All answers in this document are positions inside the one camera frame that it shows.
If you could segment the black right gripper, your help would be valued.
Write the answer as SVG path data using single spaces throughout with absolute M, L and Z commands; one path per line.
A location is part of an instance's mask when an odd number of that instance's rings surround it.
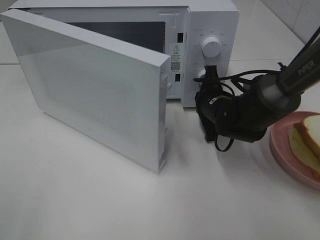
M 216 65 L 206 65 L 204 67 L 204 80 L 200 83 L 200 89 L 196 93 L 195 103 L 196 112 L 200 117 L 205 117 L 208 106 L 213 105 L 217 100 L 225 98 L 222 83 L 218 81 L 218 72 Z

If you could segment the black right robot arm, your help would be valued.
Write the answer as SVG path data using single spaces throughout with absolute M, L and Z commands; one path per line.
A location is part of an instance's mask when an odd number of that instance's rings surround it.
M 320 80 L 320 31 L 316 30 L 292 62 L 280 70 L 250 70 L 219 77 L 215 65 L 204 68 L 196 93 L 196 112 L 204 138 L 216 143 L 219 136 L 253 143 L 267 128 L 294 112 L 301 95 Z

